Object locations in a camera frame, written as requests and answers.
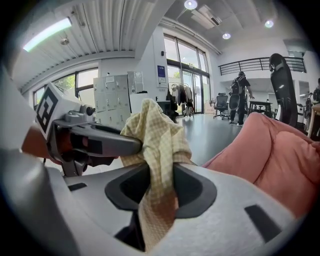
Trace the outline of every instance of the balcony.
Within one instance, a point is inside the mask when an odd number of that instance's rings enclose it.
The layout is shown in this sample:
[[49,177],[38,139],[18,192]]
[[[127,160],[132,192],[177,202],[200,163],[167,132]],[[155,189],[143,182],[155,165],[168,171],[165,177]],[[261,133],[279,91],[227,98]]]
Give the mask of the balcony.
[[[284,57],[291,71],[307,73],[304,59],[298,57]],[[239,73],[240,71],[268,71],[269,57],[244,59],[218,66],[221,76]]]

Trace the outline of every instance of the yellow gingham cloth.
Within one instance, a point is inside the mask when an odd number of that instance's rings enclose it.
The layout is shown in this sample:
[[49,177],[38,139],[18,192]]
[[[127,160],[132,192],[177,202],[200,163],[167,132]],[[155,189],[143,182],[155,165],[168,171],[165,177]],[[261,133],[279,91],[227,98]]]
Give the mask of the yellow gingham cloth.
[[149,252],[174,223],[173,163],[192,164],[191,151],[184,128],[163,114],[161,107],[152,99],[142,101],[141,112],[126,121],[121,135],[143,142],[140,153],[121,157],[123,165],[147,162],[150,167],[150,188],[138,209],[145,251]]

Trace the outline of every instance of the pink fabric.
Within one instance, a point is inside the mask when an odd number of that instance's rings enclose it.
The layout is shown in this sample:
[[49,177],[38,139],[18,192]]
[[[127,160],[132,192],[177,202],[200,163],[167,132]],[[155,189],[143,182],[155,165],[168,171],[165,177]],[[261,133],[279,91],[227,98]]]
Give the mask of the pink fabric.
[[251,113],[235,140],[203,167],[246,179],[300,217],[318,195],[320,143]]

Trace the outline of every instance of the gray floor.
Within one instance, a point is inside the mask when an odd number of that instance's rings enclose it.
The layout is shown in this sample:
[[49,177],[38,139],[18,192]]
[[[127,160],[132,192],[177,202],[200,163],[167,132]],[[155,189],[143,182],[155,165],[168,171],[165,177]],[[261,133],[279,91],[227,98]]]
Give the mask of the gray floor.
[[198,114],[191,119],[181,117],[177,118],[177,122],[184,127],[192,151],[191,161],[198,166],[227,147],[241,130],[236,124],[229,124],[227,118],[213,119],[213,114]]

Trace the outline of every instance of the fluorescent light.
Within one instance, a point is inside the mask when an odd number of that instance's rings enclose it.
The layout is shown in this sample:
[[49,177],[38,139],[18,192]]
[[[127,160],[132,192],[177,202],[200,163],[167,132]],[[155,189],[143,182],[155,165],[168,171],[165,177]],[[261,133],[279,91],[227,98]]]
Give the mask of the fluorescent light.
[[54,35],[55,33],[71,27],[71,21],[69,18],[62,19],[57,23],[47,27],[45,30],[41,31],[34,38],[32,38],[26,45],[23,47],[27,52],[30,52],[35,46],[40,44],[43,40]]
[[196,9],[198,6],[198,3],[196,0],[187,0],[184,2],[184,7],[188,10]]
[[222,38],[228,40],[231,37],[229,33],[224,33]]
[[268,29],[272,28],[274,26],[274,22],[272,20],[267,20],[265,23],[264,23],[264,26]]

